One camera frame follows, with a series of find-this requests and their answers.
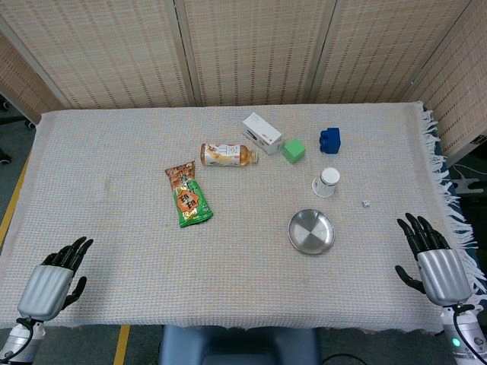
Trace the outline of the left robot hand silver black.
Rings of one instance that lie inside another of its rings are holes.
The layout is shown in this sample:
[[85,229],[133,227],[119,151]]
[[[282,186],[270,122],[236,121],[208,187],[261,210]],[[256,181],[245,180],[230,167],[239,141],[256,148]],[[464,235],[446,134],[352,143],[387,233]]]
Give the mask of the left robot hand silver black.
[[49,254],[33,270],[18,304],[21,317],[48,322],[75,303],[84,292],[87,278],[70,289],[85,254],[94,241],[85,236]]

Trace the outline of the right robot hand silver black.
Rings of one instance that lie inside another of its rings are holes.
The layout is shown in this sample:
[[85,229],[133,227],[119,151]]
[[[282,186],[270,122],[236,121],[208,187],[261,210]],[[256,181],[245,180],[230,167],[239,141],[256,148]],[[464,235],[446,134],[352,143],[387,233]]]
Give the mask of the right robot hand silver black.
[[408,275],[397,265],[395,271],[408,287],[419,291],[435,305],[448,307],[465,304],[473,295],[466,272],[457,252],[444,236],[422,216],[405,214],[396,222],[404,233],[420,279]]

